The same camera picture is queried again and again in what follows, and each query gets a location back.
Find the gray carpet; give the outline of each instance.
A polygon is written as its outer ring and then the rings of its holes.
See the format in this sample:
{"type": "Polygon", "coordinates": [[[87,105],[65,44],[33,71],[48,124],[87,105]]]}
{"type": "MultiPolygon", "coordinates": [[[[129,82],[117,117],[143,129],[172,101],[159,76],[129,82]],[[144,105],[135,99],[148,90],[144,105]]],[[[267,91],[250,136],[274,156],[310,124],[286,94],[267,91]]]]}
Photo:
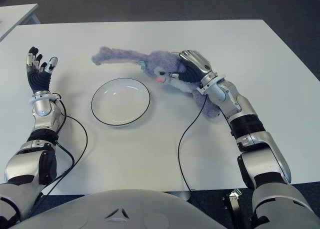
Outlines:
{"type": "MultiPolygon", "coordinates": [[[[263,19],[320,79],[320,0],[0,0],[0,6],[30,3],[39,4],[36,14],[42,23],[263,19]]],[[[296,187],[320,216],[320,183],[296,187]]],[[[226,193],[195,195],[210,216],[232,228],[221,200],[226,193]]],[[[240,198],[246,217],[251,213],[251,194],[244,189],[240,198]]],[[[37,212],[75,197],[51,196],[37,212]]]]}

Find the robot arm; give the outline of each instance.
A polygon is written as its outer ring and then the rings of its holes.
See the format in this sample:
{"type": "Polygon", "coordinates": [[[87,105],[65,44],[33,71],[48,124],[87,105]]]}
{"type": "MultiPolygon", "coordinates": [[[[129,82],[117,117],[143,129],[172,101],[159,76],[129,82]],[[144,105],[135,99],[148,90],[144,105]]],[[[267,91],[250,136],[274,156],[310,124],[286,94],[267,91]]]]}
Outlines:
{"type": "Polygon", "coordinates": [[[42,55],[37,53],[38,49],[32,47],[26,59],[35,123],[29,138],[6,166],[6,183],[0,184],[1,228],[26,219],[40,192],[57,176],[55,145],[61,128],[61,110],[49,84],[58,58],[52,57],[48,64],[39,66],[42,55]]]}
{"type": "Polygon", "coordinates": [[[306,199],[289,185],[289,166],[248,99],[224,75],[213,72],[210,63],[197,51],[183,51],[179,59],[186,72],[173,73],[171,77],[200,82],[198,91],[220,107],[230,126],[241,152],[237,162],[242,179],[254,189],[251,227],[320,228],[320,220],[306,199]]]}

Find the white plate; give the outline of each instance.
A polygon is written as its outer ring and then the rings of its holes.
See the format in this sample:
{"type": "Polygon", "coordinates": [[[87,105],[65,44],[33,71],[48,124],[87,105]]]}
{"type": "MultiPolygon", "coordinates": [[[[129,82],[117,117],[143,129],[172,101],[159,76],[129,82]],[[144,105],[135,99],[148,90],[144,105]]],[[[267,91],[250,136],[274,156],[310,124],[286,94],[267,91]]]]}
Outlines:
{"type": "Polygon", "coordinates": [[[95,118],[110,126],[123,126],[139,119],[148,109],[150,94],[145,85],[131,78],[103,84],[93,95],[95,118]]]}

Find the plush bunny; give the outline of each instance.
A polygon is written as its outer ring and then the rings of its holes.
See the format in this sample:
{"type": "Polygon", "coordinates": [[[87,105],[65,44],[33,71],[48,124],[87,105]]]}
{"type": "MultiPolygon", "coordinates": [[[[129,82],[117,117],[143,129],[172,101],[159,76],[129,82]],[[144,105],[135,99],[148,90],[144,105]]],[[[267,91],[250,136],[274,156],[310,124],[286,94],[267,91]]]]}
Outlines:
{"type": "MultiPolygon", "coordinates": [[[[201,108],[205,102],[205,96],[197,91],[200,83],[190,83],[172,78],[169,73],[183,73],[185,66],[178,60],[178,56],[167,51],[154,51],[150,55],[142,54],[133,50],[100,48],[98,54],[92,57],[96,65],[113,63],[134,63],[141,66],[141,69],[149,77],[157,82],[171,85],[185,93],[192,93],[195,103],[201,108]]],[[[207,99],[203,110],[206,118],[214,118],[220,114],[220,109],[207,99]]]]}

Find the wire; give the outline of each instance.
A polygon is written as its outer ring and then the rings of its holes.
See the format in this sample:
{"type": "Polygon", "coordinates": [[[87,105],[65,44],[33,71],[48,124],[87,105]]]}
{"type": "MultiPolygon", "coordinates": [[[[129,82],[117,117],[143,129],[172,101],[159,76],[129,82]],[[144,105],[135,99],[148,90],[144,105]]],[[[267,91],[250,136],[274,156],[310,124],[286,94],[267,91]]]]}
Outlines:
{"type": "MultiPolygon", "coordinates": [[[[60,143],[59,143],[58,141],[56,141],[55,143],[56,143],[57,146],[60,147],[65,153],[67,153],[68,156],[71,158],[72,164],[71,164],[71,166],[64,172],[64,173],[67,173],[68,170],[70,170],[71,168],[74,167],[74,165],[75,165],[75,158],[74,158],[74,156],[73,156],[67,149],[65,149],[62,145],[60,145],[60,143]]],[[[61,174],[59,177],[57,177],[53,182],[55,182],[55,181],[58,180],[60,177],[62,177],[63,174],[61,174]]]]}
{"type": "Polygon", "coordinates": [[[62,115],[64,115],[64,118],[63,118],[63,121],[62,121],[60,127],[59,127],[58,130],[56,131],[57,134],[59,134],[61,128],[65,125],[65,122],[66,122],[66,119],[67,119],[67,109],[66,109],[66,107],[65,107],[65,104],[64,104],[61,100],[59,100],[59,102],[60,102],[60,104],[61,104],[61,106],[62,106],[62,108],[63,108],[64,114],[62,114],[62,115]]]}
{"type": "Polygon", "coordinates": [[[181,166],[181,161],[180,161],[180,148],[181,148],[181,142],[182,142],[182,139],[184,138],[186,132],[189,130],[189,128],[196,122],[196,120],[199,118],[201,112],[203,111],[204,107],[205,107],[205,104],[207,102],[207,98],[208,98],[208,95],[205,96],[205,100],[204,100],[204,103],[198,113],[198,115],[196,116],[196,118],[193,120],[193,122],[191,122],[191,124],[185,129],[185,131],[183,132],[181,138],[180,138],[180,141],[179,141],[179,144],[178,144],[178,162],[179,162],[179,168],[180,168],[180,172],[181,172],[181,175],[182,175],[182,178],[184,180],[184,183],[186,185],[186,187],[188,188],[189,192],[190,192],[190,196],[196,201],[196,203],[200,206],[200,208],[202,209],[202,211],[208,215],[208,213],[206,212],[206,210],[203,208],[203,206],[200,204],[200,202],[197,200],[197,198],[195,197],[195,195],[193,194],[190,186],[188,185],[187,183],[187,180],[186,180],[186,177],[184,175],[184,172],[182,170],[182,166],[181,166]]]}
{"type": "MultiPolygon", "coordinates": [[[[64,111],[66,112],[66,108],[65,108],[65,105],[61,102],[61,105],[64,109],[64,111]]],[[[71,160],[72,160],[72,166],[69,167],[69,169],[67,169],[62,175],[60,175],[59,177],[57,177],[52,183],[56,182],[57,180],[57,183],[50,189],[50,191],[43,197],[43,199],[41,201],[38,202],[37,205],[35,205],[29,215],[29,218],[35,213],[35,211],[39,208],[39,206],[47,199],[47,197],[49,196],[49,194],[56,188],[56,186],[59,184],[59,182],[62,181],[63,178],[66,177],[66,175],[68,175],[68,173],[78,164],[78,162],[81,160],[81,158],[83,157],[83,155],[85,154],[86,150],[87,150],[87,146],[88,146],[88,133],[87,133],[87,130],[85,129],[85,127],[81,124],[81,122],[79,122],[77,119],[73,118],[72,116],[69,116],[67,115],[66,113],[65,114],[62,114],[64,116],[64,118],[70,118],[74,121],[76,121],[83,129],[84,133],[85,133],[85,147],[80,155],[80,157],[78,158],[78,160],[74,163],[74,157],[72,156],[72,154],[67,150],[65,149],[63,146],[61,146],[60,144],[57,143],[57,145],[65,152],[67,153],[71,160]]]]}

